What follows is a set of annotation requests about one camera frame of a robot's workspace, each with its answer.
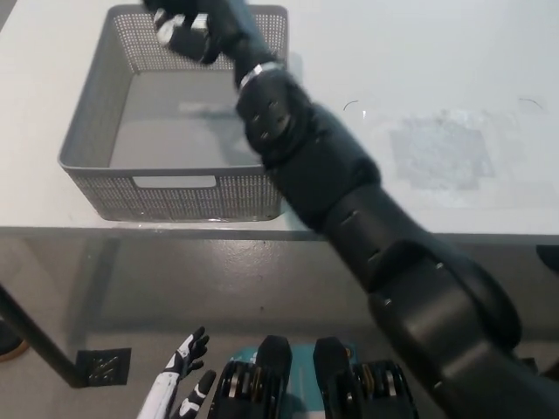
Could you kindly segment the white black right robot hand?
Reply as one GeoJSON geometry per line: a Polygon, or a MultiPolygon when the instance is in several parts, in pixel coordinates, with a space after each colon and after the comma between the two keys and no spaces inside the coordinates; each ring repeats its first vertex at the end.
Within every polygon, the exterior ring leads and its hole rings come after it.
{"type": "Polygon", "coordinates": [[[237,88],[257,65],[275,62],[243,1],[145,1],[156,38],[170,51],[201,65],[224,54],[234,67],[237,88]]]}

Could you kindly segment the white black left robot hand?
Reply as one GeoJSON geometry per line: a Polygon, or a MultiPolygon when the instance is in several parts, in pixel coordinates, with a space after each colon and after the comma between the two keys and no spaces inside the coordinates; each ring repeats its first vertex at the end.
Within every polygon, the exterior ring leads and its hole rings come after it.
{"type": "Polygon", "coordinates": [[[156,376],[137,418],[194,419],[208,397],[217,373],[208,369],[194,388],[173,410],[179,384],[191,372],[204,366],[202,357],[207,353],[210,336],[200,326],[191,333],[170,356],[164,369],[156,376]]]}

